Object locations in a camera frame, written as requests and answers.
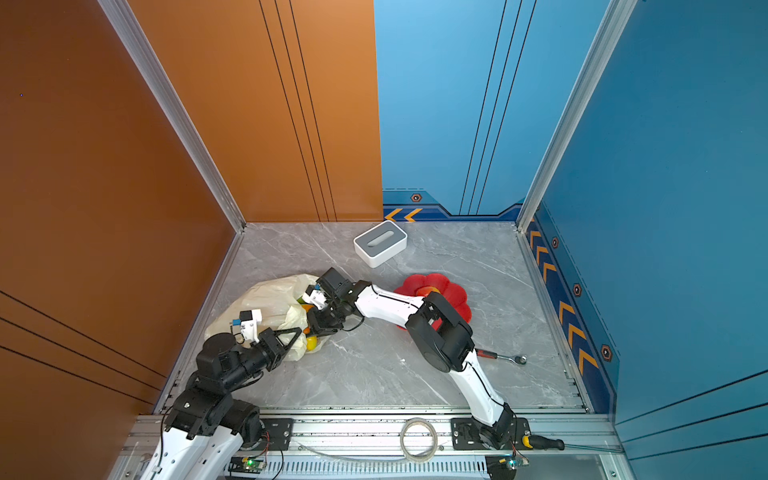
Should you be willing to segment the cream plastic bag orange prints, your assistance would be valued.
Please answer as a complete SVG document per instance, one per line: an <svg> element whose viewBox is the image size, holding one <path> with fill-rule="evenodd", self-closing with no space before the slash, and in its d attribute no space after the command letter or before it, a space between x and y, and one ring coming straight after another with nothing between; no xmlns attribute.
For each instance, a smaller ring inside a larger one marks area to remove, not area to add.
<svg viewBox="0 0 768 480"><path fill-rule="evenodd" d="M255 284L207 327L204 338L218 333L232 334L238 344L250 348L255 336L243 334L241 327L233 325L239 314L247 310L260 311L261 320L256 333L267 328L274 331L293 327L306 329L307 312L300 299L307 287L315 284L317 279L315 275L297 274Z"/></svg>

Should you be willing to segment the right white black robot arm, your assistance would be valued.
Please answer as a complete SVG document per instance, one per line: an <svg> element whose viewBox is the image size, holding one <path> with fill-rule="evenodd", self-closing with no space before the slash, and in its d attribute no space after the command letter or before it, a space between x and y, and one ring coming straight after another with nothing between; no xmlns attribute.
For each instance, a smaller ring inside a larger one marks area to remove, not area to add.
<svg viewBox="0 0 768 480"><path fill-rule="evenodd" d="M318 337L341 331L352 315L407 330L427 363L454 381L484 444L500 450L513 442L515 413L483 371L470 325L442 294L406 296L352 282L331 268L305 289L302 300L310 306L310 332Z"/></svg>

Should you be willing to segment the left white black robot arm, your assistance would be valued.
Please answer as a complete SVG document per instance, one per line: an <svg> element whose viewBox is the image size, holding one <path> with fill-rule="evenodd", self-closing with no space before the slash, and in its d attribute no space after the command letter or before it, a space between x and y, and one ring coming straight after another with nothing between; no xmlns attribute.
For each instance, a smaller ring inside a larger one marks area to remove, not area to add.
<svg viewBox="0 0 768 480"><path fill-rule="evenodd" d="M269 453L285 452L294 421L264 420L260 408L233 393L258 382L281 365L303 329L270 328L249 346L232 333L205 340L197 370L163 415L159 443L143 479L217 479L228 473L259 474Z"/></svg>

